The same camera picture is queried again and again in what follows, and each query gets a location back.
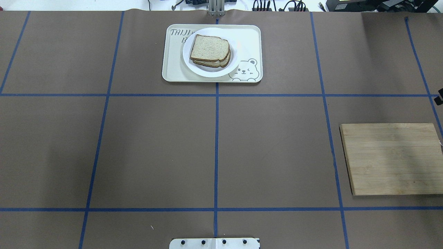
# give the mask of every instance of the white plate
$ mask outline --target white plate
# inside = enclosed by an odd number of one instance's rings
[[[190,59],[190,54],[192,50],[192,46],[194,45],[194,40],[196,35],[208,35],[208,36],[218,36],[222,39],[225,39],[229,42],[229,47],[231,49],[231,60],[229,61],[226,67],[208,67],[194,64]],[[227,75],[237,68],[238,64],[240,64],[240,43],[235,39],[235,36],[231,34],[228,30],[217,28],[217,27],[208,27],[201,30],[196,31],[186,40],[183,46],[183,60],[186,66],[191,69],[194,73],[208,78],[220,77],[223,75]]]

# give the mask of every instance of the wooden cutting board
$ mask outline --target wooden cutting board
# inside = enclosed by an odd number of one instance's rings
[[[443,194],[433,124],[342,124],[353,195]]]

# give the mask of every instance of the bread slice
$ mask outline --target bread slice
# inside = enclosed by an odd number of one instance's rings
[[[226,57],[226,59],[222,60],[222,61],[218,61],[218,62],[205,62],[205,61],[199,61],[199,60],[193,60],[192,62],[194,62],[197,65],[202,65],[202,66],[208,66],[208,67],[226,67],[229,64],[229,61],[231,60],[231,50],[229,50],[228,56]]]
[[[217,36],[196,35],[190,58],[199,62],[221,62],[229,54],[229,42]]]

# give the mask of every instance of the blue tape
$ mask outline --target blue tape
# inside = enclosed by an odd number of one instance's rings
[[[218,234],[218,117],[219,117],[219,87],[215,83],[215,147],[214,147],[214,237]]]
[[[4,97],[215,97],[213,93],[0,93]],[[320,93],[235,93],[219,94],[219,97],[323,97]],[[428,97],[427,94],[340,94],[327,93],[326,97]]]
[[[314,16],[312,15],[312,12],[309,13],[311,15],[311,26],[312,26],[312,35],[314,39],[314,48],[315,48],[315,57],[317,58],[317,68],[319,70],[319,79],[320,79],[320,86],[322,88],[322,95],[323,95],[323,106],[325,109],[325,116],[326,116],[326,125],[328,128],[328,135],[329,135],[329,145],[331,148],[332,153],[332,159],[334,162],[334,172],[335,172],[335,184],[337,187],[337,194],[338,194],[338,203],[340,205],[340,215],[342,217],[342,227],[343,227],[343,236],[345,239],[345,246],[346,249],[349,249],[349,242],[348,242],[348,233],[346,229],[346,220],[345,220],[345,212],[343,211],[343,201],[342,201],[342,192],[340,190],[340,179],[338,178],[338,170],[337,170],[337,161],[335,159],[335,151],[334,151],[334,142],[332,141],[332,132],[329,122],[329,113],[328,113],[328,106],[326,103],[326,95],[325,95],[325,87],[323,84],[323,74],[322,74],[322,67],[320,65],[320,56],[319,56],[319,49],[317,46],[317,37],[315,35],[315,26],[314,26]]]
[[[12,52],[11,60],[9,60],[8,68],[6,69],[6,73],[4,74],[3,81],[2,81],[1,86],[0,86],[0,93],[3,91],[4,85],[6,84],[6,80],[8,78],[9,71],[11,70],[12,62],[14,61],[14,57],[16,56],[17,49],[19,47],[20,41],[22,40],[22,36],[23,36],[24,31],[25,31],[26,24],[27,24],[27,22],[29,20],[29,15],[30,14],[31,14],[31,12],[28,11],[28,13],[26,15],[25,22],[23,23],[22,31],[20,32],[19,38],[17,39],[16,46],[14,47],[14,51]]]
[[[404,23],[406,24],[406,30],[408,31],[409,42],[411,43],[412,51],[413,51],[414,56],[416,58],[418,69],[420,70],[420,75],[423,80],[424,87],[426,88],[427,96],[429,98],[429,102],[431,103],[432,111],[434,112],[435,120],[437,121],[437,125],[439,127],[440,134],[441,134],[441,136],[443,136],[443,129],[440,124],[440,119],[439,119],[439,116],[438,116],[437,111],[435,109],[434,102],[432,101],[432,95],[431,95],[431,92],[429,91],[429,86],[427,85],[426,78],[424,77],[423,69],[421,67],[421,63],[420,63],[420,60],[418,59],[417,51],[415,49],[414,42],[412,40],[411,30],[409,29],[409,18],[408,17],[405,17]]]
[[[219,212],[340,211],[340,207],[220,207]]]
[[[105,107],[103,108],[103,116],[101,118],[100,132],[98,134],[97,149],[95,152],[94,165],[93,165],[92,174],[91,174],[91,181],[89,183],[88,199],[86,201],[86,211],[85,211],[85,216],[83,219],[82,233],[80,234],[80,241],[78,244],[79,249],[82,249],[83,239],[85,238],[86,223],[88,222],[88,209],[91,204],[92,189],[94,187],[95,172],[97,169],[98,156],[100,154],[101,139],[103,136],[103,129],[105,127],[106,112],[107,112],[108,103],[109,103],[109,94],[111,93],[111,85],[112,85],[112,79],[114,76],[115,61],[117,59],[118,45],[120,43],[121,28],[123,26],[123,17],[124,17],[124,11],[121,12],[120,25],[118,28],[117,41],[116,41],[116,45],[115,45],[114,57],[113,57],[113,62],[112,62],[112,66],[111,66],[111,73],[109,75],[108,93],[107,93],[106,100],[105,100]]]
[[[370,210],[443,210],[443,206],[352,206],[352,207],[219,207],[217,212],[304,212],[304,211],[370,211]],[[183,208],[65,208],[3,207],[0,212],[214,212],[212,207]]]

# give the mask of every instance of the white tray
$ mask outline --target white tray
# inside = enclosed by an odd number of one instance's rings
[[[241,58],[239,66],[233,72],[238,71],[238,69],[256,71],[258,75],[255,79],[238,79],[237,77],[241,76],[233,73],[217,78],[207,78],[195,74],[185,65],[182,53],[183,44],[192,33],[207,27],[228,29],[236,34],[236,39],[241,43],[243,58]],[[263,77],[260,29],[254,25],[173,24],[166,30],[162,76],[169,82],[257,83]]]

